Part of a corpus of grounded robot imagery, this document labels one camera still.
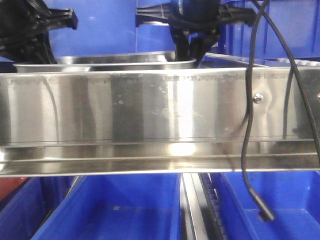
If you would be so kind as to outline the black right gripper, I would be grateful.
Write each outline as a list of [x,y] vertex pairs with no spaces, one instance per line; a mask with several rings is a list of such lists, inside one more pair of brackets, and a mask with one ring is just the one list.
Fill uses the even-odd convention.
[[[246,24],[252,26],[257,14],[252,8],[223,4],[220,0],[171,0],[167,3],[138,7],[135,26],[168,25],[171,29],[191,33],[207,32],[221,25]],[[199,34],[191,40],[191,57],[197,68],[204,55],[220,39],[220,34]],[[189,59],[189,40],[183,33],[173,35],[175,59]]]

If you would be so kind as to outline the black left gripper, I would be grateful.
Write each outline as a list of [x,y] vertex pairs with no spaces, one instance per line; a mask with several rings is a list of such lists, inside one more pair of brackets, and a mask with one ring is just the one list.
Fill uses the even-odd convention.
[[0,56],[14,62],[56,64],[49,31],[76,30],[75,11],[49,8],[43,0],[0,2]]

